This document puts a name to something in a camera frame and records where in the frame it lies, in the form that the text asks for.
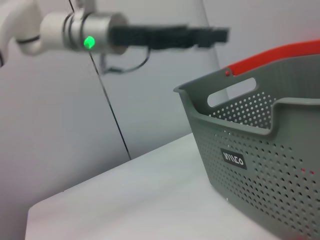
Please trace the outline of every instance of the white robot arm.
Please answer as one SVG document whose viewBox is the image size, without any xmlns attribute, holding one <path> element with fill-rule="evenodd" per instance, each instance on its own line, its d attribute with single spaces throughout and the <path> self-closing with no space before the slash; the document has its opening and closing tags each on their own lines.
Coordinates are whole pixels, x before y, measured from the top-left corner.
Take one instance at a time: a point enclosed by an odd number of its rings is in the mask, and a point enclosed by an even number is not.
<svg viewBox="0 0 320 240">
<path fill-rule="evenodd" d="M 0 5 L 0 68 L 9 58 L 13 38 L 21 51 L 37 56 L 47 50 L 123 54 L 129 46 L 149 50 L 211 48 L 227 41 L 225 28 L 129 25 L 121 13 L 97 12 L 95 0 L 79 0 L 79 10 L 42 17 L 35 0 Z"/>
</svg>

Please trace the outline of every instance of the black cable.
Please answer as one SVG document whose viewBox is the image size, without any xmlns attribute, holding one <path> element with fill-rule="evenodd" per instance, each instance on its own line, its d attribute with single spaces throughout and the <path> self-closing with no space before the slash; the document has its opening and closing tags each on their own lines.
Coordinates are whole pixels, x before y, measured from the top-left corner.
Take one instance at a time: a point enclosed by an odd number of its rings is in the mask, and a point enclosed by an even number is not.
<svg viewBox="0 0 320 240">
<path fill-rule="evenodd" d="M 132 73 L 136 70 L 138 70 L 139 68 L 143 67 L 147 62 L 148 60 L 150 59 L 150 55 L 151 55 L 151 48 L 149 47 L 148 50 L 147 50 L 147 54 L 146 54 L 146 57 L 144 59 L 144 61 L 142 63 L 140 63 L 138 66 L 135 66 L 133 68 L 129 68 L 129 69 L 123 69 L 123 68 L 120 68 L 120 67 L 110 67 L 109 69 L 106 70 L 106 74 L 107 73 L 112 73 L 112 74 L 128 74 L 128 73 Z"/>
</svg>

